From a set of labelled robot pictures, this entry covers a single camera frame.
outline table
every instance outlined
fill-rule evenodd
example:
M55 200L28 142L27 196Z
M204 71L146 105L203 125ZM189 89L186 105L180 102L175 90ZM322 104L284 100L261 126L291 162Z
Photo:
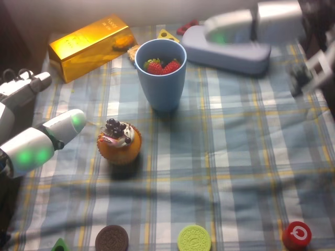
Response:
M140 43L164 28L133 28ZM116 224L129 250L177 250L180 230L203 226L212 250L283 250L289 222L311 228L313 250L335 248L335 126L320 93L294 100L288 66L297 45L273 48L266 76L250 78L188 63L175 113L151 110L134 66L123 55L63 84L53 77L39 95L34 123L82 109L87 126L42 168L25 177L9 250L95 250L95 237ZM96 147L106 119L141 132L140 157L111 169Z

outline red strawberry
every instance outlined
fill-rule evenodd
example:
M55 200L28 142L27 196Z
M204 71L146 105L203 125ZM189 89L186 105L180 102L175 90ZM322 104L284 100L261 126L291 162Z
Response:
M180 67L180 64L177 60L173 60L163 69L163 75L175 72Z
M151 61L148 65L147 71L153 75L162 75L163 68L159 62Z

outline cupcake topping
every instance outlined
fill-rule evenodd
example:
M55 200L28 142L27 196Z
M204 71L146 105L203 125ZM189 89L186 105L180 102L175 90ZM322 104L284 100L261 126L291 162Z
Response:
M106 127L101 127L101 141L114 147L123 147L134 140L134 129L128 123L108 119Z

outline red bottle cap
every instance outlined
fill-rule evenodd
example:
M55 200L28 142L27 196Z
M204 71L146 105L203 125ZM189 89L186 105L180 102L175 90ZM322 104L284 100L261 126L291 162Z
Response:
M290 251L302 250L312 239L309 227L300 221L291 222L282 235L285 247Z

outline shiny golden box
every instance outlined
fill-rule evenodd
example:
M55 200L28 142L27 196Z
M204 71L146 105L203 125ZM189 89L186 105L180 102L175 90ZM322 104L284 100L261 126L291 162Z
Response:
M135 44L129 27L111 15L49 44L50 64L68 83L124 54Z

